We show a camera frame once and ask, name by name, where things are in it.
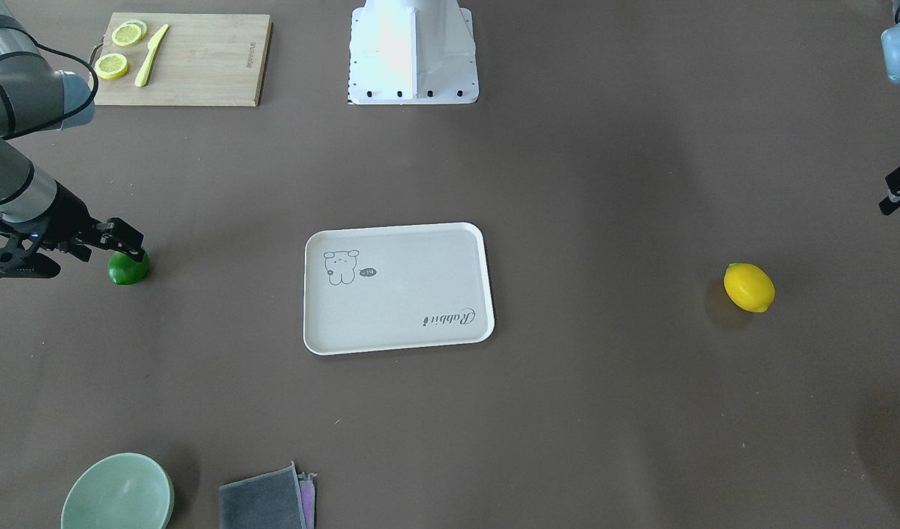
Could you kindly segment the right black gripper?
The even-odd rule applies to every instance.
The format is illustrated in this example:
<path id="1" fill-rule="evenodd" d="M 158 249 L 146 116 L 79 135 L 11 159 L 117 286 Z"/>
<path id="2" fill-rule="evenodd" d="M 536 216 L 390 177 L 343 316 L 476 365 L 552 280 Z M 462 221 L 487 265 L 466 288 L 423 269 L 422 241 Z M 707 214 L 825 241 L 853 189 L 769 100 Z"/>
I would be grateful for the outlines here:
<path id="1" fill-rule="evenodd" d="M 31 221 L 34 245 L 45 251 L 66 253 L 79 261 L 90 261 L 94 248 L 123 254 L 134 262 L 143 262 L 144 235 L 118 217 L 99 223 L 91 217 L 83 200 L 57 185 L 50 207 Z"/>

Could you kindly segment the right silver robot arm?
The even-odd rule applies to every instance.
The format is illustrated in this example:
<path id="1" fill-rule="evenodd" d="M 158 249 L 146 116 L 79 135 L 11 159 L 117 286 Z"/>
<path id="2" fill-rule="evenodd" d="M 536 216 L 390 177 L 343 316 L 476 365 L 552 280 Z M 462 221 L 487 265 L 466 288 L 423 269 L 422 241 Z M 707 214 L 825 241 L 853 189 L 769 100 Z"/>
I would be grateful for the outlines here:
<path id="1" fill-rule="evenodd" d="M 85 125 L 96 79 L 54 69 L 0 1 L 0 278 L 53 278 L 59 251 L 86 262 L 93 248 L 144 262 L 143 237 L 120 218 L 100 221 L 87 205 L 10 144 L 13 138 Z"/>

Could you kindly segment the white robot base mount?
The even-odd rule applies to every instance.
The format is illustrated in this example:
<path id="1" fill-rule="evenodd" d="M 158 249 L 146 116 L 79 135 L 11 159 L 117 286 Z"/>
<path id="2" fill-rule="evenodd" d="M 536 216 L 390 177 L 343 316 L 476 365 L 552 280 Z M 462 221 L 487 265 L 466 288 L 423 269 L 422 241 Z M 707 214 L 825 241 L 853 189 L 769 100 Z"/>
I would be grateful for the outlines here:
<path id="1" fill-rule="evenodd" d="M 351 13 L 349 53 L 349 104 L 479 99 L 473 17 L 456 1 L 366 1 Z"/>

